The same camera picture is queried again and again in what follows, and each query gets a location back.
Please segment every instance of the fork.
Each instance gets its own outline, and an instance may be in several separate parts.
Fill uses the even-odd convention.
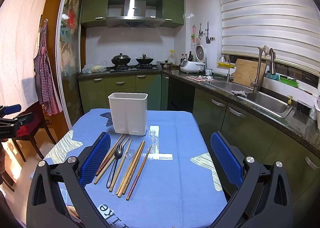
[[[117,149],[115,151],[115,161],[113,162],[111,172],[109,174],[108,181],[107,181],[107,188],[110,188],[110,186],[112,184],[112,180],[115,175],[118,160],[122,157],[122,154],[123,154],[123,148],[124,148],[124,144],[123,145],[119,144],[117,146]]]

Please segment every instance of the stainless steel range hood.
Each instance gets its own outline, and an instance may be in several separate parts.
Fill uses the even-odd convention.
[[[146,17],[145,0],[125,0],[123,16],[106,17],[107,27],[156,28],[165,22],[163,18]]]

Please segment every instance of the blue tablecloth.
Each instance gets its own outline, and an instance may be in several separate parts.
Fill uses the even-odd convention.
[[[103,131],[110,134],[113,145],[120,134],[114,132],[113,126],[106,127],[108,119],[100,116],[108,111],[93,109],[82,116],[68,133],[73,135],[72,144],[62,148],[63,143],[57,146],[59,142],[46,156],[47,162],[56,163],[59,160],[56,156],[61,159],[61,155],[63,160],[69,156],[78,156]],[[87,193],[97,208],[100,205],[108,206],[110,215],[107,222],[113,227],[209,226],[227,202],[193,115],[181,111],[148,111],[147,133],[145,136],[130,135],[133,139],[130,148],[136,150],[140,142],[145,140],[143,153],[147,152],[151,143],[155,142],[149,138],[150,126],[152,129],[159,126],[158,147],[155,149],[159,150],[160,159],[148,158],[130,200],[125,200],[126,195],[121,198],[113,196],[106,188],[111,167],[97,185],[91,183],[86,186]],[[60,184],[60,188],[66,204],[71,205],[64,184]]]

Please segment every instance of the rice cooker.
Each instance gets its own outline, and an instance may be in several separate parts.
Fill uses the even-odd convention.
[[[183,60],[180,65],[180,70],[185,73],[198,73],[205,69],[205,49],[202,45],[196,46],[196,59],[197,62]]]

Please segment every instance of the double sink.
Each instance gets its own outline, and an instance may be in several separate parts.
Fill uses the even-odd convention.
[[[253,92],[251,88],[242,86],[234,82],[206,81],[204,83],[217,89],[224,90],[228,93],[232,93],[232,90],[245,91],[247,93],[247,98],[242,96],[238,97],[283,119],[285,119],[292,110],[292,106],[287,105],[285,102],[282,102],[261,92]]]

